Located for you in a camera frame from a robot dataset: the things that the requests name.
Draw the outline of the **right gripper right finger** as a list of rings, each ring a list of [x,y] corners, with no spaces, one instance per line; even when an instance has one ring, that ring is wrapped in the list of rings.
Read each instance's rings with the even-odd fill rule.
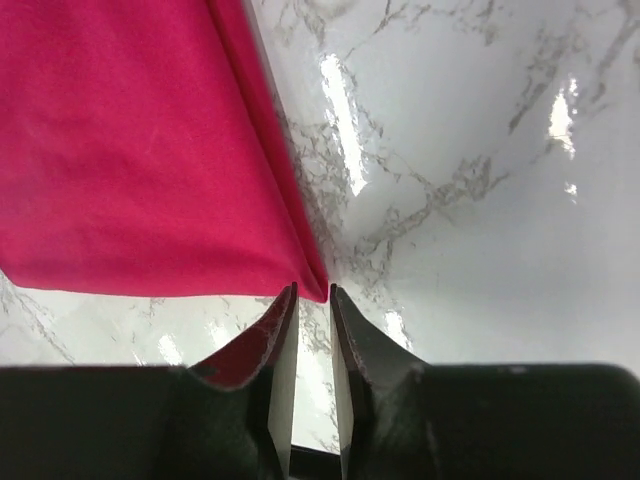
[[[346,479],[635,479],[639,382],[609,364],[432,365],[330,291]]]

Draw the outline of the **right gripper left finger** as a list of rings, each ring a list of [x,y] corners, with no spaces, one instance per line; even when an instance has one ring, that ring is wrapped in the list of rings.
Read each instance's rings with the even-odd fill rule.
[[[191,366],[5,367],[5,479],[284,479],[298,289]]]

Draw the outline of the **magenta t-shirt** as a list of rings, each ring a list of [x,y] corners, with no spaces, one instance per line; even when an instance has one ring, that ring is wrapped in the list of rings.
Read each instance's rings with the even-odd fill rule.
[[[2,3],[1,269],[36,289],[326,300],[243,2]]]

